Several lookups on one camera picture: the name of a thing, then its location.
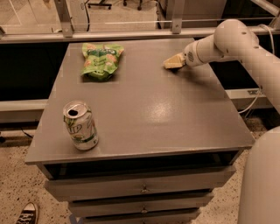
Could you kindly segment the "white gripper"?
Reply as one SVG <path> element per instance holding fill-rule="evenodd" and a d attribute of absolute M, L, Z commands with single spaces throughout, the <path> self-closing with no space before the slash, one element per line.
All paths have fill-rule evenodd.
<path fill-rule="evenodd" d="M 185 64 L 196 67 L 209 62 L 211 43 L 204 39 L 195 40 L 187 45 L 182 53 L 178 53 L 164 61 L 165 69 L 181 68 Z"/>

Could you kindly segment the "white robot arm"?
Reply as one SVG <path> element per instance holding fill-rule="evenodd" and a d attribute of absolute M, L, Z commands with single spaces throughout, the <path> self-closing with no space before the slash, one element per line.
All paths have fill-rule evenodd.
<path fill-rule="evenodd" d="M 241 21 L 227 19 L 214 33 L 188 44 L 164 61 L 166 69 L 237 60 L 280 112 L 280 58 L 259 45 L 258 37 Z M 244 168 L 238 224 L 280 224 L 280 127 L 253 145 Z"/>

